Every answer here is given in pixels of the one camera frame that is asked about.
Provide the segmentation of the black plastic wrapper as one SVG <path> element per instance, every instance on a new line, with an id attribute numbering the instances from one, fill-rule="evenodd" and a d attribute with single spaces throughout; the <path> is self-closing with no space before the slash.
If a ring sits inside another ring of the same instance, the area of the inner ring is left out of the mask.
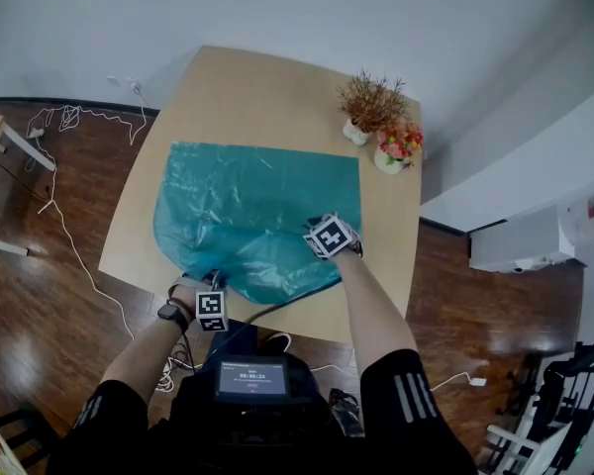
<path id="1" fill-rule="evenodd" d="M 328 403 L 345 436 L 364 436 L 364 428 L 360 420 L 360 407 L 355 396 L 341 389 L 332 388 Z"/>

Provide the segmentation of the person's black shirt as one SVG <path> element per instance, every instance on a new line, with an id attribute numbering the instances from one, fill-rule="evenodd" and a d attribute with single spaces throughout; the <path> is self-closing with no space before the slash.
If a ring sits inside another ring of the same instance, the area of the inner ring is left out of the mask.
<path id="1" fill-rule="evenodd" d="M 308 366 L 286 356 L 295 399 L 224 403 L 216 373 L 181 382 L 168 418 L 148 423 L 128 385 L 100 384 L 49 460 L 48 475 L 477 475 L 440 413 L 417 352 L 391 352 L 360 378 L 364 434 L 345 435 Z"/>

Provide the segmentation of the person's left forearm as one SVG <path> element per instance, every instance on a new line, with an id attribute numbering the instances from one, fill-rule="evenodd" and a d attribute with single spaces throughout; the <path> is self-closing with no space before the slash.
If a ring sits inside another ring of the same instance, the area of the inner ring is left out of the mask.
<path id="1" fill-rule="evenodd" d="M 182 330 L 175 321 L 155 319 L 112 361 L 101 382 L 122 382 L 148 403 L 181 338 Z"/>

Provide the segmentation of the clear plastic bag red label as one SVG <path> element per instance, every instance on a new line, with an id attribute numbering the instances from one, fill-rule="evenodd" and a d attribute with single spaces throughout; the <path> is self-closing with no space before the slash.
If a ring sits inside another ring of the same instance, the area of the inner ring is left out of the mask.
<path id="1" fill-rule="evenodd" d="M 594 244 L 594 195 L 572 204 L 564 216 L 564 230 L 574 246 Z"/>

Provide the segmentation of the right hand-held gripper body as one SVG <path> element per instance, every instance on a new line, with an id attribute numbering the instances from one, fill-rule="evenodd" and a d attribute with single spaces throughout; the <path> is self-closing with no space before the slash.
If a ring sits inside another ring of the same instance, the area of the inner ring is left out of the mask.
<path id="1" fill-rule="evenodd" d="M 330 259 L 342 250 L 349 249 L 348 244 L 352 237 L 360 237 L 359 233 L 336 213 L 309 218 L 304 228 L 306 233 L 303 240 L 320 259 Z"/>

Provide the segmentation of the colourful flowers in cream pot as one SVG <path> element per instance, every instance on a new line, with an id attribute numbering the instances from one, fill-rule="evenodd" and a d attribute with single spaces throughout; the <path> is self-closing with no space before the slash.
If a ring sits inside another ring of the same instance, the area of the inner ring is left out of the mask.
<path id="1" fill-rule="evenodd" d="M 386 128 L 377 135 L 374 164 L 387 174 L 397 174 L 413 165 L 423 143 L 422 129 L 414 123 Z"/>

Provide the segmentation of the black and white equipment rack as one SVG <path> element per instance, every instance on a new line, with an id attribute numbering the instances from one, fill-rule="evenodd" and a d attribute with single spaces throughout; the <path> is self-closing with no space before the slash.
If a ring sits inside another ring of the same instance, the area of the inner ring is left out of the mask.
<path id="1" fill-rule="evenodd" d="M 515 430 L 487 427 L 481 475 L 561 475 L 580 453 L 594 423 L 594 342 L 536 371 L 507 373 L 511 392 L 495 415 Z"/>

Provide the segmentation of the brown dried plant white vase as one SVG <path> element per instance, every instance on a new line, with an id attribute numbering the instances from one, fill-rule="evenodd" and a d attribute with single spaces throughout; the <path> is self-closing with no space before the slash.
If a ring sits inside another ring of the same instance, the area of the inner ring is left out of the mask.
<path id="1" fill-rule="evenodd" d="M 407 117 L 409 103 L 405 82 L 385 76 L 373 78 L 364 69 L 337 89 L 340 111 L 346 116 L 344 136 L 356 145 L 365 145 L 375 134 L 397 125 Z"/>

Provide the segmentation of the black wrist watch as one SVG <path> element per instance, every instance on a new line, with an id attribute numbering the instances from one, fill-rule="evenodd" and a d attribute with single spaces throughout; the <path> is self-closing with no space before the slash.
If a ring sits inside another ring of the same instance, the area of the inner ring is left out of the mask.
<path id="1" fill-rule="evenodd" d="M 186 334 L 190 324 L 186 317 L 188 313 L 189 310 L 184 304 L 170 299 L 159 308 L 157 316 L 162 320 L 176 323 L 181 333 Z"/>

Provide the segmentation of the person's black shoe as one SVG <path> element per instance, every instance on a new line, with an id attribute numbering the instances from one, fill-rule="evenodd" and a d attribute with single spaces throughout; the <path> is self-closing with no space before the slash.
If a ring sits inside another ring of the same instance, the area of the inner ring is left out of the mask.
<path id="1" fill-rule="evenodd" d="M 285 353 L 290 347 L 292 337 L 287 332 L 276 332 L 267 337 L 257 348 L 259 356 L 279 356 Z"/>

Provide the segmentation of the white low cabinet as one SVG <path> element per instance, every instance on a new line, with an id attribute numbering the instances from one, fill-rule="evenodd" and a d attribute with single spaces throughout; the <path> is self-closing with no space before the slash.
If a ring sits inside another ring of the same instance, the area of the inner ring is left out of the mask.
<path id="1" fill-rule="evenodd" d="M 574 245 L 563 232 L 555 206 L 470 235 L 469 266 L 481 271 L 523 273 L 574 256 Z"/>

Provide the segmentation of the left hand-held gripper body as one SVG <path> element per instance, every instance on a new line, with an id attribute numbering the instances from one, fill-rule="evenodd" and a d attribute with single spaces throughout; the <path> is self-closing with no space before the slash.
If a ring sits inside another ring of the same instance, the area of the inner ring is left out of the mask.
<path id="1" fill-rule="evenodd" d="M 221 279 L 217 269 L 209 271 L 200 280 L 183 274 L 169 288 L 170 299 L 193 306 L 194 319 L 204 332 L 227 330 L 226 293 Z"/>

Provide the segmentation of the chest-worn black screen device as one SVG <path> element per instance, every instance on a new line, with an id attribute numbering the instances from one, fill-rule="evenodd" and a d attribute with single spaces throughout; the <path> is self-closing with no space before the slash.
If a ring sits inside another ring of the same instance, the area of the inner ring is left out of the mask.
<path id="1" fill-rule="evenodd" d="M 284 406 L 304 401 L 291 389 L 284 358 L 253 356 L 233 356 L 217 363 L 214 399 L 252 406 Z"/>

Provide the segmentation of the teal plastic bag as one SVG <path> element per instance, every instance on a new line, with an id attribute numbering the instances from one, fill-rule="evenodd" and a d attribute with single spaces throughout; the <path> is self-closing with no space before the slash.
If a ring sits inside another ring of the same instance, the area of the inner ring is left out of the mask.
<path id="1" fill-rule="evenodd" d="M 304 240 L 337 214 L 361 228 L 355 157 L 257 146 L 175 142 L 153 214 L 161 252 L 201 279 L 218 270 L 254 304 L 290 304 L 341 280 Z"/>

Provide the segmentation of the black chair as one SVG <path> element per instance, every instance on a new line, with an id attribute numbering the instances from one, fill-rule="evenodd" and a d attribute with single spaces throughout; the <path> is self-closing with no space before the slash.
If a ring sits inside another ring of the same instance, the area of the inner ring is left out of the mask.
<path id="1" fill-rule="evenodd" d="M 0 417 L 1 453 L 24 472 L 46 459 L 58 442 L 58 434 L 35 407 L 22 406 Z"/>

